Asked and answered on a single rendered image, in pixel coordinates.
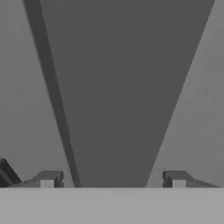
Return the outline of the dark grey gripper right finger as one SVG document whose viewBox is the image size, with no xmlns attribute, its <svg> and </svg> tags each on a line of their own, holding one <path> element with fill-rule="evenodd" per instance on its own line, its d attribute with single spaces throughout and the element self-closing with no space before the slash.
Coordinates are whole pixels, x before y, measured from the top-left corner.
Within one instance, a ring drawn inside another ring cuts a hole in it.
<svg viewBox="0 0 224 224">
<path fill-rule="evenodd" d="M 163 187 L 214 187 L 198 180 L 186 171 L 163 171 Z"/>
</svg>

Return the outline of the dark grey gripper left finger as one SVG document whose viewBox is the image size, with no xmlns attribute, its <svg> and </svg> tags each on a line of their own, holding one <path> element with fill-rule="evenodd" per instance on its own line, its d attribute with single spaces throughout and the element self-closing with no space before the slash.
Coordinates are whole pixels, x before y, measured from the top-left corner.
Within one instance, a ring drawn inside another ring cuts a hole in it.
<svg viewBox="0 0 224 224">
<path fill-rule="evenodd" d="M 63 171 L 41 171 L 33 178 L 17 184 L 17 187 L 63 187 L 63 178 Z"/>
</svg>

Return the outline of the dark grey slanted bar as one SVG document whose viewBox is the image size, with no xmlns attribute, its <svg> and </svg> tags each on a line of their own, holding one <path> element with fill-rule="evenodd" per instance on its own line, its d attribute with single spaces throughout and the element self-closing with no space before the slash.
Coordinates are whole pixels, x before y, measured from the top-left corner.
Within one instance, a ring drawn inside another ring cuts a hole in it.
<svg viewBox="0 0 224 224">
<path fill-rule="evenodd" d="M 21 179 L 5 158 L 0 158 L 0 187 L 20 184 Z"/>
</svg>

